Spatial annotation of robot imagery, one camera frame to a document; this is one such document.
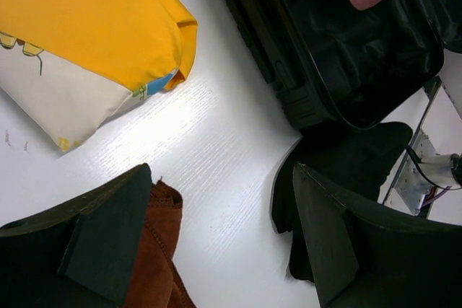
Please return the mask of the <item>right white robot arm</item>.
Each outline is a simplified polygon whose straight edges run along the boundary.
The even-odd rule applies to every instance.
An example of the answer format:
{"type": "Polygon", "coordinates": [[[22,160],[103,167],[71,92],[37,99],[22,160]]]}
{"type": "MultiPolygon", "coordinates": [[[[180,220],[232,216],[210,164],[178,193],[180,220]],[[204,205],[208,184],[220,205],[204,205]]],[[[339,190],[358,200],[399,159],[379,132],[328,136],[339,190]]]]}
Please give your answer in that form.
{"type": "Polygon", "coordinates": [[[444,52],[438,97],[443,105],[443,152],[461,154],[461,54],[444,52]]]}

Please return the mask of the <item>black hard-shell suitcase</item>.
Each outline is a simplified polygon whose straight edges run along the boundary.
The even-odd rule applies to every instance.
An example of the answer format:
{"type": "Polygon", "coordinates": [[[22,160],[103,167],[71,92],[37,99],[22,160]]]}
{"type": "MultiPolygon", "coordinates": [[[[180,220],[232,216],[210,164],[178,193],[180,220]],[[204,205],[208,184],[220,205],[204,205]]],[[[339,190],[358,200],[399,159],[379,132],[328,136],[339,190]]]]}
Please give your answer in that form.
{"type": "Polygon", "coordinates": [[[225,0],[290,125],[372,128],[461,52],[461,0],[225,0]]]}

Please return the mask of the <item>yellow and white garment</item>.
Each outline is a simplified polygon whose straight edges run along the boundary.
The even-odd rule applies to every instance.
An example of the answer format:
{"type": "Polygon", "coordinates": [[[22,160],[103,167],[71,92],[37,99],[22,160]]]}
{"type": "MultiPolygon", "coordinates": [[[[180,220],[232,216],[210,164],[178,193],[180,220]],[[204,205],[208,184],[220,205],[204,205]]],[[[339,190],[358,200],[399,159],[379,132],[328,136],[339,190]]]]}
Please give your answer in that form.
{"type": "Polygon", "coordinates": [[[1,0],[1,89],[69,151],[183,83],[197,29],[179,0],[1,0]]]}

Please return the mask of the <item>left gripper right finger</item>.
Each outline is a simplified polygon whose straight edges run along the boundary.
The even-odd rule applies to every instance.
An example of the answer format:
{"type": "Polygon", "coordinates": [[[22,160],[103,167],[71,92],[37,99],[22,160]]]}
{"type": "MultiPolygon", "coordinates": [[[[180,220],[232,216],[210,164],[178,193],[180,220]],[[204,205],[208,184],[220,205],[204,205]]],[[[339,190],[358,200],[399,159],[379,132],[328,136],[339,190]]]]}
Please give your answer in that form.
{"type": "Polygon", "coordinates": [[[461,228],[370,201],[297,164],[293,187],[322,307],[459,307],[461,228]]]}

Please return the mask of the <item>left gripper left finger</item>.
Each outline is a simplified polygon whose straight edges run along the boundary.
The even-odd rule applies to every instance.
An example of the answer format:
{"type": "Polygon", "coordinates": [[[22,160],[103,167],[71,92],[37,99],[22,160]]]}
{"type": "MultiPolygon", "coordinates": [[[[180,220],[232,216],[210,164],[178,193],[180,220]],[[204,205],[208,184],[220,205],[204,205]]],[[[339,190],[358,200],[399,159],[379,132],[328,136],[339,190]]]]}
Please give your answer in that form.
{"type": "Polygon", "coordinates": [[[122,307],[152,186],[140,164],[1,227],[2,307],[122,307]]]}

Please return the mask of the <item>rust brown towel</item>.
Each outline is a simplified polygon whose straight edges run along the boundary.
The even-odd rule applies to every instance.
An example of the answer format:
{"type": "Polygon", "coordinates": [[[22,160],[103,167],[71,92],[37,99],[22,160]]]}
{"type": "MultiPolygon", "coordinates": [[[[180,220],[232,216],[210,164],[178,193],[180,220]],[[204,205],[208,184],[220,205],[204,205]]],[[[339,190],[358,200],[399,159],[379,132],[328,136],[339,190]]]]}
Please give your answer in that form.
{"type": "Polygon", "coordinates": [[[194,307],[173,263],[183,211],[182,195],[158,180],[139,240],[125,307],[194,307]]]}

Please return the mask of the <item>black garment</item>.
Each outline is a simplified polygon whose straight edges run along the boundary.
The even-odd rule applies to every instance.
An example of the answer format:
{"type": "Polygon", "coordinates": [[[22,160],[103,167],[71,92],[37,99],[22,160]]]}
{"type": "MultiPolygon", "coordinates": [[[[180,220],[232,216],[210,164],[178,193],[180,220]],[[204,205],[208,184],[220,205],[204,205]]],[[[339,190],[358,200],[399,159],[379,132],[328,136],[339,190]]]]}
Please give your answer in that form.
{"type": "Polygon", "coordinates": [[[297,209],[293,169],[305,164],[337,185],[376,201],[380,187],[413,136],[405,123],[380,123],[363,132],[335,126],[309,130],[291,150],[274,180],[271,217],[278,233],[292,233],[289,273],[312,282],[313,272],[297,209]]]}

